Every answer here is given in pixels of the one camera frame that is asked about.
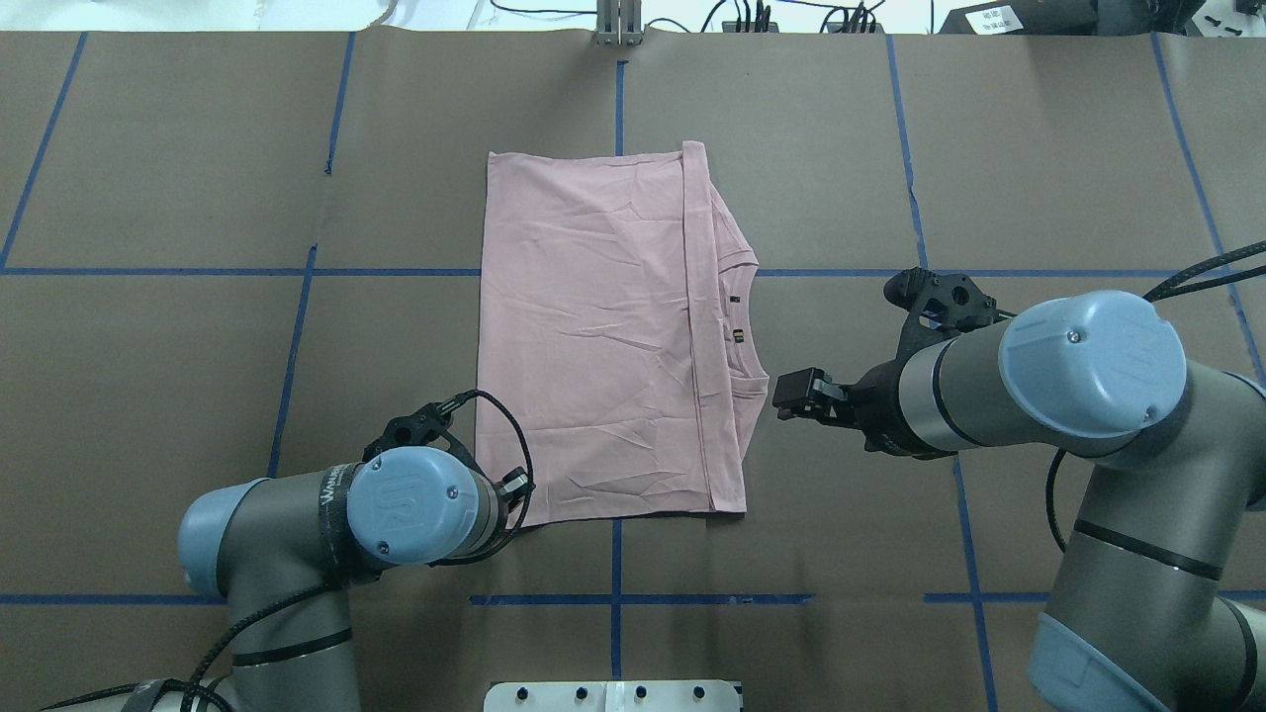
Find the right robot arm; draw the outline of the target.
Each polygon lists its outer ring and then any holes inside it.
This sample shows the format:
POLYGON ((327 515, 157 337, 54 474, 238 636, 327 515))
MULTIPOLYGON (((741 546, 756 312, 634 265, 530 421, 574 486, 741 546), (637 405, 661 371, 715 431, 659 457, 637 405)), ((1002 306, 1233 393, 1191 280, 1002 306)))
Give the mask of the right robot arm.
POLYGON ((1153 303, 1120 290, 1014 315, 971 284, 885 296, 906 310, 895 356, 848 385, 782 375, 779 418, 899 457, 1044 443, 1090 462, 1031 685, 1058 711, 1261 711, 1263 613, 1220 579, 1263 509, 1262 388, 1190 360, 1153 303))

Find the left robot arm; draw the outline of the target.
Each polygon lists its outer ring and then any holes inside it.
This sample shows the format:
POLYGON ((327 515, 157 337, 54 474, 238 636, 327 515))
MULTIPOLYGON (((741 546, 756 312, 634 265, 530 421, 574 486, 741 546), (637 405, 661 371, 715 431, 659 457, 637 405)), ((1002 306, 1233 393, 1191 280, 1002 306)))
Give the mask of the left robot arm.
POLYGON ((179 527, 187 585, 230 622, 184 680, 123 711, 357 711, 349 590, 394 568, 484 563, 518 532, 530 466, 500 479, 441 448, 205 492, 179 527))

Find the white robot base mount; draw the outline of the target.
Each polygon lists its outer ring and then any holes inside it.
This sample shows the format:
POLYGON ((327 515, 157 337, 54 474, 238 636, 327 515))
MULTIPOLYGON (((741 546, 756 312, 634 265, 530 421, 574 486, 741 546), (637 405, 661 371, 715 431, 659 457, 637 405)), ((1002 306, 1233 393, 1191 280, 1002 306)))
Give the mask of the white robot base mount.
POLYGON ((484 711, 743 711, 741 683, 722 679, 505 682, 484 711))

